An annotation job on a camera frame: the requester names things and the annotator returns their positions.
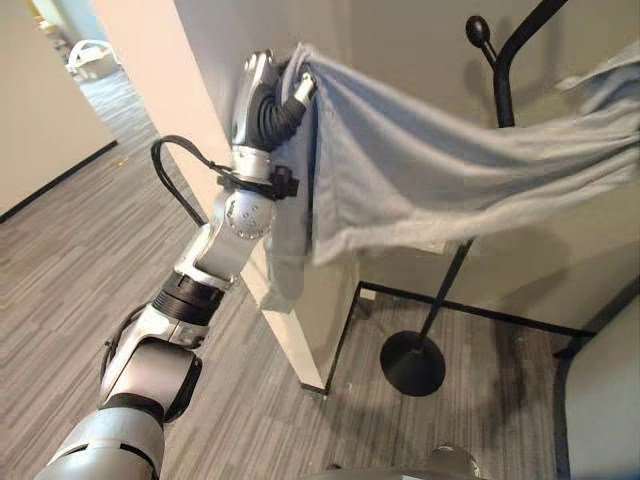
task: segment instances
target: floor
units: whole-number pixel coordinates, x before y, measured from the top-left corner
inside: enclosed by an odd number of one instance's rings
[[[148,146],[157,134],[124,74],[83,88],[120,145],[0,228],[5,478],[32,478],[95,407],[104,340],[157,290],[194,232],[155,178]],[[418,329],[427,309],[383,294],[360,300],[322,397],[300,389],[238,283],[199,350],[191,407],[166,430],[162,477],[419,467],[453,442],[484,478],[554,478],[551,353],[563,338],[444,310],[430,336],[447,379],[434,395],[410,398],[385,381],[378,355],[390,334]]]

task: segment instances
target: silver robot arm segment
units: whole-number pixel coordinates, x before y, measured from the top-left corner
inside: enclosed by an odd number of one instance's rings
[[[102,377],[98,410],[64,440],[37,478],[158,478],[163,427],[188,407],[202,368],[194,353],[224,293],[275,217],[274,202],[297,181],[269,153],[295,133],[315,82],[303,73],[295,94],[275,101],[271,52],[247,60],[233,118],[232,176],[152,302],[124,332]]]

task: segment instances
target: gray cloth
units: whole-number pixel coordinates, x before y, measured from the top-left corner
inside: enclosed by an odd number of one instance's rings
[[[301,185],[277,204],[262,307],[293,307],[306,256],[323,264],[366,247],[485,235],[637,178],[640,42],[619,58],[573,80],[588,96],[580,116],[490,130],[298,46],[282,97],[304,63],[318,92],[296,136],[273,154]]]

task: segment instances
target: black coat stand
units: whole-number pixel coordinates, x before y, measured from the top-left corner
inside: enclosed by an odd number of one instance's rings
[[[498,54],[491,45],[491,32],[486,20],[477,15],[467,20],[467,38],[472,45],[482,50],[493,70],[493,95],[500,128],[515,125],[509,84],[509,70],[514,57],[567,1],[542,0],[513,32]],[[471,238],[458,247],[429,309],[422,330],[398,332],[389,337],[382,347],[380,364],[385,377],[397,390],[406,395],[416,397],[430,395],[444,382],[446,374],[444,356],[435,342],[427,337],[427,333],[442,308],[473,241],[474,239]]]

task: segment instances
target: black cable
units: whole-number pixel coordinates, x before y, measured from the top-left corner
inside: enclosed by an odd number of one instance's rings
[[[245,182],[230,173],[231,168],[224,165],[218,165],[211,160],[207,160],[202,152],[198,150],[198,147],[196,147],[191,141],[187,140],[184,137],[181,137],[179,135],[167,135],[153,142],[153,144],[151,145],[151,161],[153,162],[153,166],[156,170],[156,173],[158,174],[158,177],[160,178],[160,181],[167,188],[167,190],[169,190],[171,195],[173,195],[175,199],[178,200],[180,205],[182,205],[182,207],[187,211],[193,221],[196,222],[198,226],[202,226],[206,223],[205,219],[202,218],[202,216],[196,211],[196,209],[178,191],[171,178],[169,178],[169,175],[164,169],[164,166],[162,165],[161,152],[162,145],[165,143],[173,143],[184,148],[191,155],[196,157],[201,163],[203,163],[207,168],[213,170],[222,177],[233,180],[236,184],[243,185],[245,184]]]
[[[102,364],[100,365],[100,381],[102,381],[102,379],[104,378],[104,372],[107,371],[107,366],[116,355],[116,350],[118,349],[118,344],[120,343],[122,333],[140,316],[140,313],[146,306],[147,304],[143,303],[142,305],[138,305],[131,312],[129,312],[129,315],[127,315],[127,317],[122,322],[120,322],[120,325],[118,325],[118,328],[111,336],[111,338],[105,342],[104,345],[107,348],[104,351],[104,355],[102,356]]]

